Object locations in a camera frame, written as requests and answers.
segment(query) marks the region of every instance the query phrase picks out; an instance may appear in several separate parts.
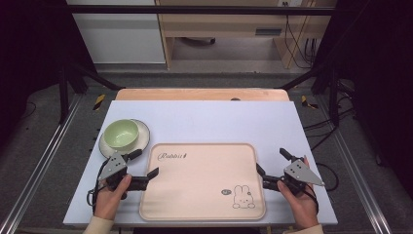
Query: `human hand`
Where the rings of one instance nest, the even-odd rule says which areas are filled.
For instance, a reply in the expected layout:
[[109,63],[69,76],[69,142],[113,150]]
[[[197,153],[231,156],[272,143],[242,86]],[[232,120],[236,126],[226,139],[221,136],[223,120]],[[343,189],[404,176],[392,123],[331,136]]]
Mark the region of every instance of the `human hand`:
[[[307,158],[304,158],[304,163],[309,166]],[[292,209],[292,214],[294,215],[295,223],[298,229],[305,229],[316,226],[319,224],[317,220],[317,207],[316,203],[305,193],[298,193],[297,196],[294,196],[289,188],[279,180],[277,182],[280,193],[289,203],[289,206]],[[312,189],[306,186],[306,192],[313,194]]]
[[110,191],[107,187],[97,194],[94,216],[113,220],[121,202],[122,195],[131,184],[131,175],[125,175],[115,191]]

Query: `beige placemat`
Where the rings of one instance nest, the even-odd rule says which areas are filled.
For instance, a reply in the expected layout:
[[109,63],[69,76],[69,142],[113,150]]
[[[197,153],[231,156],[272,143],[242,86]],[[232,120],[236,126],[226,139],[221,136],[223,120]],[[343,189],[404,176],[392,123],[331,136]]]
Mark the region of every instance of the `beige placemat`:
[[265,213],[255,150],[246,143],[162,143],[148,172],[159,167],[140,202],[147,220],[258,219]]

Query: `green bowl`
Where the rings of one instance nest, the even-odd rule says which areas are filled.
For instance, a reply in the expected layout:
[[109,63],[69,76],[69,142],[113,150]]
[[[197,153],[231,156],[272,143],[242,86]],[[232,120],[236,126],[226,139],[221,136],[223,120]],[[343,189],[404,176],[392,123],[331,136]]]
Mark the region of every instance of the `green bowl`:
[[103,139],[108,146],[118,151],[129,151],[139,137],[134,120],[122,119],[111,123],[103,132]]

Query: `bunny illustration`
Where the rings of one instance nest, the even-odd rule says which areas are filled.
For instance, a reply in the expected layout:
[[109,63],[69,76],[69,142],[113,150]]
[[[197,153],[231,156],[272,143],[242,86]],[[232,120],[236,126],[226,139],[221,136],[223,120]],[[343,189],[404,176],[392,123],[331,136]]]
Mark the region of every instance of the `bunny illustration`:
[[234,196],[234,205],[233,208],[255,208],[254,199],[252,198],[251,193],[249,192],[249,187],[239,186],[235,187],[235,196]]

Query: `sleeve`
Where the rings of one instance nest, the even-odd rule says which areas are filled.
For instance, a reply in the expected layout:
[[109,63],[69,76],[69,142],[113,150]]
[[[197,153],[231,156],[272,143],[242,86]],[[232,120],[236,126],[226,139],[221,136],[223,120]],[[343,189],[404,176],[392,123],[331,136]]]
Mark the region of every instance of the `sleeve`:
[[113,226],[113,220],[107,220],[100,217],[92,216],[84,234],[105,234],[109,233]]
[[322,231],[322,226],[321,224],[314,226],[314,227],[310,227],[301,231],[296,231],[296,230],[292,230],[292,231],[284,231],[282,234],[323,234],[324,232]]

